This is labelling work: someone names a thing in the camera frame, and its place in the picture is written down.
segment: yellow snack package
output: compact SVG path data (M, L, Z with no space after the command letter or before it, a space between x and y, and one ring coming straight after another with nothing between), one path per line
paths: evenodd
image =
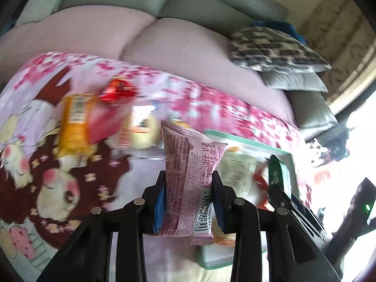
M95 147L89 144L87 136L87 117L93 97L93 94L81 94L63 99L65 108L58 157L69 154L91 156L95 152Z
M171 123L175 124L175 125L183 126L183 127L186 127L186 128L192 128L189 124L184 123L183 121L178 120L178 119L172 119Z

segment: red candy wrapper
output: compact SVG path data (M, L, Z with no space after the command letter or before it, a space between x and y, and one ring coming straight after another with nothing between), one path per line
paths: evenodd
M99 99L111 106L129 104L137 96L137 89L127 80L125 75L116 75L99 94Z
M129 118L132 106L110 106L96 99L88 113L88 141L98 143L112 136L122 128L124 120Z

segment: pink quilt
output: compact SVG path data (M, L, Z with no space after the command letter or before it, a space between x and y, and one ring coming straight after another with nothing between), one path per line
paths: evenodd
M128 75L146 99L158 101L162 119L178 118L201 132L219 130L290 152L300 197L309 206L310 186L301 173L305 143L296 127L224 92L156 69L44 53L30 59L0 96L0 246L25 281L37 279L93 206L124 205L116 204L123 202L116 199L123 192L120 179L139 183L126 157L111 160L105 140L86 166L78 168L73 155L54 158L61 99L96 92L117 74Z

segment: blue cloth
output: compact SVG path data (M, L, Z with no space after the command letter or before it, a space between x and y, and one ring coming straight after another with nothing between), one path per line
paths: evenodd
M253 20L253 26L256 27L268 27L274 30L281 31L291 37L294 37L296 40L300 41L302 44L307 44L304 37L300 35L297 31L295 26L288 22L281 22L281 21L260 21L260 20Z

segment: cartoon print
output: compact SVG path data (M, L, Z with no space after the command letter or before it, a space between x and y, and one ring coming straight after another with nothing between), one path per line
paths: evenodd
M6 178L12 176L16 189L22 189L33 181L27 158L15 144L8 144L1 153L1 167L5 170Z
M28 259L39 271L42 271L50 262L51 259L42 240L35 233L28 233L21 227L13 226L9 229L9 239L15 251Z
M9 229L9 236L12 241L13 246L21 252L25 258L28 260L33 260L35 258L35 253L33 246L29 237L27 236L27 231L20 227L11 227Z
M27 87L33 87L46 74L54 72L56 69L67 63L66 53L43 53L29 59L17 73L22 73L21 79L13 86L17 90L26 82Z
M92 207L114 200L117 182L129 170L127 157L111 164L112 149L105 140L97 144L91 158L69 155L56 160L57 140L58 135L47 136L31 156L30 163L38 164L31 168L36 188L27 214L38 234L55 248L61 247Z
M7 257L14 259L17 256L16 248L12 244L9 232L5 228L0 229L0 246Z
M56 84L68 71L69 67L65 67L57 73L33 100L24 103L20 111L14 111L16 114L4 122L0 130L1 150L7 143L20 141L23 153L29 158L47 135L56 133L53 110L69 91L70 79L61 86Z
M64 221L80 199L77 180L57 168L43 173L43 185L36 200L36 209L42 218Z
M69 91L69 80L58 87L56 84L68 71L66 67L56 74L35 100L23 105L20 118L10 116L0 130L0 149L3 148L0 153L0 218L8 224L22 224L30 214L30 203L36 199L33 195L36 189L33 188L39 188L43 178L37 180L33 177L31 170L36 168L39 161L33 159L29 163L28 157L49 135L58 131L53 129L56 124L51 121L51 115L53 106ZM58 162L51 167L58 168Z

